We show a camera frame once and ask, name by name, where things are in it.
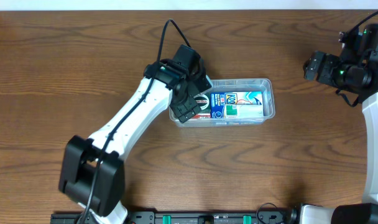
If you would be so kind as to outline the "blue Kool Fever box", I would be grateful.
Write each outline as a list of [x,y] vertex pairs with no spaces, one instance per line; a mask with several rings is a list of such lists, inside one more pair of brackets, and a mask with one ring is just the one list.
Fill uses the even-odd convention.
[[211,117],[225,118],[226,105],[262,105],[261,91],[234,91],[211,93]]

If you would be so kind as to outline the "black mounting rail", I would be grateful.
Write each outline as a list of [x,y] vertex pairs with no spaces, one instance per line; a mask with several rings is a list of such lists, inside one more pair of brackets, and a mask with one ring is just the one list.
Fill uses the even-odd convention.
[[129,212],[123,224],[293,224],[300,222],[296,209],[265,208],[244,213]]

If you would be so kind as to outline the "clear plastic container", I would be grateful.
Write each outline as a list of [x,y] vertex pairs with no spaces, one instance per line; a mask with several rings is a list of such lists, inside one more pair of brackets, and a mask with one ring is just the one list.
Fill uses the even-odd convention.
[[169,111],[170,119],[179,127],[217,127],[235,125],[256,125],[273,118],[275,115],[275,104],[272,84],[267,78],[242,78],[212,80],[213,87],[207,93],[213,92],[234,92],[234,91],[261,91],[264,116],[261,118],[210,118],[210,119],[189,119],[185,123],[179,122],[172,110]]

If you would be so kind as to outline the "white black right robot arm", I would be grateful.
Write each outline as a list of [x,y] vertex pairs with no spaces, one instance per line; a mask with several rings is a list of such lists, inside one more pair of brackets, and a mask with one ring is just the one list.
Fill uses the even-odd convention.
[[291,217],[292,223],[378,223],[378,24],[368,24],[340,34],[339,55],[312,53],[304,63],[306,80],[336,89],[344,100],[346,93],[360,106],[366,130],[366,177],[361,202],[326,208],[302,204]]

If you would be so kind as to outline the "green Zam-Buk box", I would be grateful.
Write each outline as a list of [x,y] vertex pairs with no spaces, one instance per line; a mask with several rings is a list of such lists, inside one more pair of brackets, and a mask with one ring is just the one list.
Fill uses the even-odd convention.
[[210,93],[205,93],[205,94],[195,96],[195,101],[201,109],[199,114],[210,114],[211,113],[210,99],[211,99]]

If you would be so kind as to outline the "red Panadol ActiFast pack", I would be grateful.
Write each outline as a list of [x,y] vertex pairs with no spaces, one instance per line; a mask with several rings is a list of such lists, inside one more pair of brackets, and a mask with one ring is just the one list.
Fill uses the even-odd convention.
[[209,113],[199,113],[194,115],[191,119],[210,119],[211,115]]

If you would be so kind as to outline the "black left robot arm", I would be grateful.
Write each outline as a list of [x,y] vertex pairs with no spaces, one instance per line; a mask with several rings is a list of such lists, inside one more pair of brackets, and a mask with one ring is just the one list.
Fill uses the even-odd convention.
[[58,189],[83,206],[77,223],[123,223],[124,162],[144,131],[171,109],[185,123],[201,111],[195,96],[212,82],[203,59],[163,59],[145,68],[144,78],[129,101],[102,128],[84,139],[73,136],[65,146]]

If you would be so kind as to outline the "white green Panadol pack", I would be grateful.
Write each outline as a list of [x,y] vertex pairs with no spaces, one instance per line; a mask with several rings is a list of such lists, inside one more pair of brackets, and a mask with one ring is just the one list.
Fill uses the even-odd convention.
[[262,105],[226,105],[225,118],[261,118],[264,116]]

